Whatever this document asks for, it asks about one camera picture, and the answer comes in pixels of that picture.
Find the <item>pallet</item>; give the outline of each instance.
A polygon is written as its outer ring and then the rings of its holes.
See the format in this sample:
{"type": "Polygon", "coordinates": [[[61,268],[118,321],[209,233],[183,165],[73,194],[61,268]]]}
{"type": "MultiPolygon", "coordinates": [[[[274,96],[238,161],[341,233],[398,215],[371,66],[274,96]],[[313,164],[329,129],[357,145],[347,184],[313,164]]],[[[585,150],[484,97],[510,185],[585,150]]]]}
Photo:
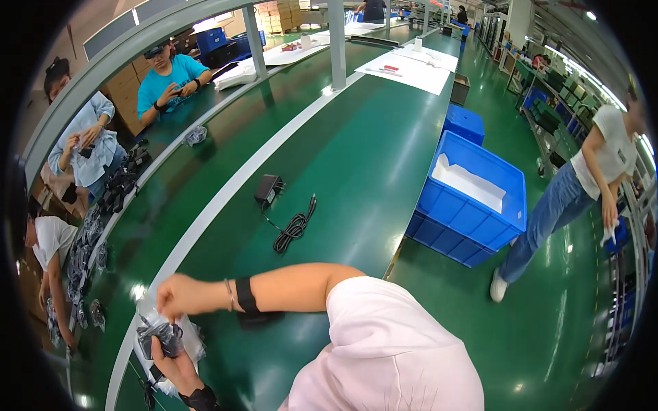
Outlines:
{"type": "MultiPolygon", "coordinates": [[[[298,32],[300,32],[300,31],[301,31],[301,26],[297,26],[297,27],[295,27],[295,29],[296,29],[298,32]]],[[[276,35],[282,36],[282,35],[284,35],[284,34],[289,34],[291,31],[292,31],[292,29],[289,28],[288,30],[284,30],[283,32],[268,32],[268,34],[270,34],[270,35],[272,35],[272,34],[276,34],[276,35]]]]}

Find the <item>light blue shirt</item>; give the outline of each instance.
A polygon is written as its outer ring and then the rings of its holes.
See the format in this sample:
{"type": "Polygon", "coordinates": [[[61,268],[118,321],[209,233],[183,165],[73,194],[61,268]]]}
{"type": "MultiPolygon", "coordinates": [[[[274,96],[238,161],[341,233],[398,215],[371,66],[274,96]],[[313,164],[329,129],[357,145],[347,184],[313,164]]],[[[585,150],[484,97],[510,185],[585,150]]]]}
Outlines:
{"type": "MultiPolygon", "coordinates": [[[[203,64],[197,62],[190,56],[176,55],[171,61],[171,73],[168,76],[161,76],[151,69],[141,82],[137,92],[137,114],[141,120],[142,114],[148,111],[153,104],[160,98],[165,89],[171,84],[176,83],[176,89],[183,88],[187,83],[193,82],[201,73],[210,70],[203,64]]],[[[167,104],[166,112],[170,112],[175,106],[190,96],[173,98],[167,104]]]]}
{"type": "MultiPolygon", "coordinates": [[[[102,114],[107,114],[112,120],[114,116],[114,105],[100,91],[96,91],[91,99],[85,103],[78,111],[76,116],[68,124],[64,132],[59,136],[50,155],[48,155],[48,165],[54,175],[64,174],[64,170],[59,168],[59,159],[64,153],[66,140],[71,134],[84,133],[87,129],[96,123],[102,114]]],[[[78,150],[73,150],[69,158],[69,163],[73,167],[73,176],[76,179],[78,187],[89,187],[105,174],[103,166],[109,166],[116,151],[116,132],[103,129],[96,140],[92,143],[95,147],[91,150],[91,156],[85,158],[80,155],[78,150]]]]}

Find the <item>white sneaker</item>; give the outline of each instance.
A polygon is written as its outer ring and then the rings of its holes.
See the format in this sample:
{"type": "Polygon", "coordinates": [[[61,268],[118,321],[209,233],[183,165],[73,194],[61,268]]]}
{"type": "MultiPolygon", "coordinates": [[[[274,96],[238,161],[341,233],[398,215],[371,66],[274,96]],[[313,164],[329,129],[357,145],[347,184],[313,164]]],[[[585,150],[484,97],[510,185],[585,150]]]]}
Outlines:
{"type": "Polygon", "coordinates": [[[509,284],[498,275],[498,268],[493,271],[493,276],[491,287],[489,287],[489,295],[491,295],[494,302],[501,302],[509,284]]]}

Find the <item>turquoise t-shirt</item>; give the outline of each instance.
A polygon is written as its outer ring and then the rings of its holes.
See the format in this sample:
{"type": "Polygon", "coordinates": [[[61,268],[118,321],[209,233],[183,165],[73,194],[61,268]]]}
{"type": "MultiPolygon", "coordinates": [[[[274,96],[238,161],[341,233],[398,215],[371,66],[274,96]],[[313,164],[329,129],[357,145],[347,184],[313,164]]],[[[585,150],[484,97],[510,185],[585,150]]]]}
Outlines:
{"type": "MultiPolygon", "coordinates": [[[[187,83],[193,82],[195,78],[199,77],[201,73],[210,70],[203,64],[197,62],[190,56],[176,55],[171,62],[171,73],[168,76],[161,76],[151,69],[141,82],[139,91],[137,92],[137,114],[141,120],[142,114],[153,107],[165,89],[171,84],[176,83],[176,89],[183,88],[187,83]]],[[[167,104],[170,112],[175,106],[179,105],[183,100],[191,97],[175,97],[167,104]]]]}

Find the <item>hand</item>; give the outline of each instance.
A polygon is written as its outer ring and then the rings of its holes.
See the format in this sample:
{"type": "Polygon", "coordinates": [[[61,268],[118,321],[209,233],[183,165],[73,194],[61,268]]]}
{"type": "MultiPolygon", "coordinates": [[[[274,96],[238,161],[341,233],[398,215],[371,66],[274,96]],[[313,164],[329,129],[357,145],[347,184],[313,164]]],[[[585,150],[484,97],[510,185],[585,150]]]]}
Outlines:
{"type": "Polygon", "coordinates": [[[617,219],[617,202],[610,191],[601,194],[601,214],[603,227],[613,230],[617,219]]]}
{"type": "Polygon", "coordinates": [[[78,142],[80,142],[80,133],[73,133],[68,137],[68,139],[66,139],[66,146],[64,149],[70,153],[73,151],[73,147],[75,147],[78,142]]]}
{"type": "Polygon", "coordinates": [[[39,305],[41,306],[43,312],[45,312],[46,300],[48,299],[49,294],[50,294],[50,290],[47,285],[47,280],[43,279],[41,281],[41,287],[39,289],[39,305]]]}
{"type": "Polygon", "coordinates": [[[197,281],[184,274],[172,274],[157,291],[156,309],[169,322],[183,314],[200,314],[217,309],[218,287],[223,283],[197,281]]]}
{"type": "Polygon", "coordinates": [[[197,82],[192,80],[191,82],[189,82],[189,83],[187,83],[186,85],[183,86],[183,88],[182,88],[183,91],[181,92],[180,96],[181,97],[187,97],[188,95],[190,95],[190,94],[194,93],[195,91],[197,91],[197,89],[198,89],[197,82]]]}
{"type": "Polygon", "coordinates": [[[160,340],[153,335],[151,336],[151,354],[155,366],[174,384],[179,393],[189,397],[194,390],[205,387],[185,350],[174,358],[165,358],[160,340]]]}
{"type": "Polygon", "coordinates": [[[68,327],[60,327],[59,333],[62,335],[62,338],[66,342],[66,345],[71,347],[72,350],[75,351],[78,348],[76,338],[73,336],[73,333],[71,332],[71,330],[68,329],[68,327]]]}
{"type": "Polygon", "coordinates": [[[171,100],[178,97],[178,94],[180,93],[180,90],[176,90],[176,87],[178,87],[178,84],[171,83],[170,85],[167,86],[166,89],[164,89],[163,94],[156,101],[156,103],[158,104],[158,107],[164,107],[171,100]]]}
{"type": "Polygon", "coordinates": [[[89,145],[92,144],[99,136],[102,129],[103,127],[100,124],[94,124],[93,126],[89,127],[87,131],[84,132],[84,134],[82,135],[82,142],[80,143],[80,148],[86,149],[87,147],[89,147],[89,145]]]}

